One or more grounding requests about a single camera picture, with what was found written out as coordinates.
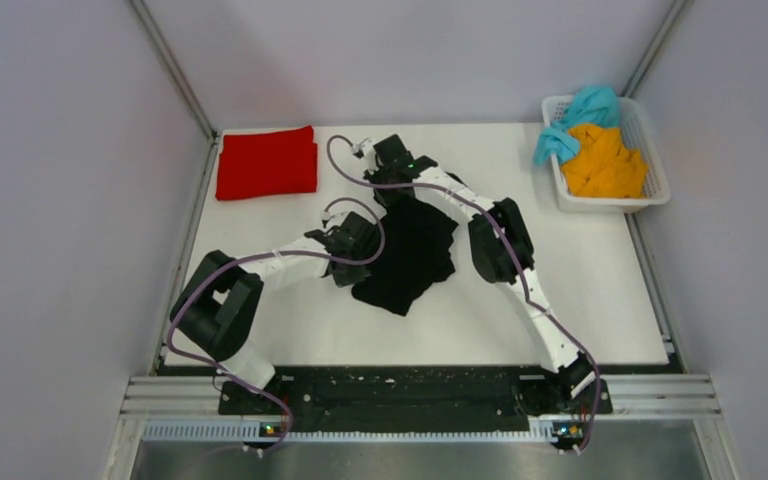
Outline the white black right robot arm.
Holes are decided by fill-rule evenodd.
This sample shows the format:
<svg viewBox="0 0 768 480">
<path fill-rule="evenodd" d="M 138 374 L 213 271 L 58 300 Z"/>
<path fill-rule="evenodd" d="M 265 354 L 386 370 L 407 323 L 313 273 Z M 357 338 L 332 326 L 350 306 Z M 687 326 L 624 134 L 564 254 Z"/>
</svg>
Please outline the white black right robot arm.
<svg viewBox="0 0 768 480">
<path fill-rule="evenodd" d="M 475 192 L 430 157 L 413 155 L 397 135 L 366 139 L 351 151 L 365 162 L 363 179 L 372 184 L 379 203 L 411 197 L 466 227 L 474 269 L 515 306 L 547 376 L 546 397 L 554 409 L 572 412 L 589 389 L 601 388 L 590 354 L 550 306 L 536 272 L 533 242 L 513 199 Z"/>
</svg>

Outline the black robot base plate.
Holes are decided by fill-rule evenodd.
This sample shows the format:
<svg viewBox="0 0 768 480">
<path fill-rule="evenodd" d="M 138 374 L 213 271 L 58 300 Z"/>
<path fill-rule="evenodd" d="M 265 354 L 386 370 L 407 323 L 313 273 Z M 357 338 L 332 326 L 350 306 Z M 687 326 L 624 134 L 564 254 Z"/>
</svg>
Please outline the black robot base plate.
<svg viewBox="0 0 768 480">
<path fill-rule="evenodd" d="M 541 415 L 613 411 L 607 387 L 564 400 L 531 366 L 279 366 L 265 391 L 227 381 L 218 411 L 291 412 L 294 433 L 524 432 Z"/>
</svg>

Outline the black t shirt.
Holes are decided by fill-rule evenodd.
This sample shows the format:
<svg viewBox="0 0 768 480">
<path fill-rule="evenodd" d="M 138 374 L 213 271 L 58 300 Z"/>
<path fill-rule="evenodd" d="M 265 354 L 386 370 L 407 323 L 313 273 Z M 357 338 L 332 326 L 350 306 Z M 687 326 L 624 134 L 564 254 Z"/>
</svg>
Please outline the black t shirt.
<svg viewBox="0 0 768 480">
<path fill-rule="evenodd" d="M 458 223 L 437 208 L 405 196 L 386 208 L 385 248 L 354 285 L 354 299 L 399 316 L 433 284 L 456 272 L 450 249 Z"/>
</svg>

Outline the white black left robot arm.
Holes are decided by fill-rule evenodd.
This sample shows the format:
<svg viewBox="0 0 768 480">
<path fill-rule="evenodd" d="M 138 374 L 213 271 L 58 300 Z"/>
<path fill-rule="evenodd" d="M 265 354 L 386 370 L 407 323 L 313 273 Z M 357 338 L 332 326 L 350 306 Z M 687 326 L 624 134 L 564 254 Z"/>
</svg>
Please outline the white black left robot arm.
<svg viewBox="0 0 768 480">
<path fill-rule="evenodd" d="M 211 251 L 170 312 L 170 332 L 183 333 L 202 353 L 169 349 L 241 380 L 243 401 L 257 413 L 268 413 L 279 404 L 281 388 L 272 380 L 275 367 L 251 339 L 263 296 L 305 280 L 330 279 L 340 288 L 357 284 L 370 275 L 385 242 L 381 221 L 348 212 L 264 253 L 234 258 Z"/>
</svg>

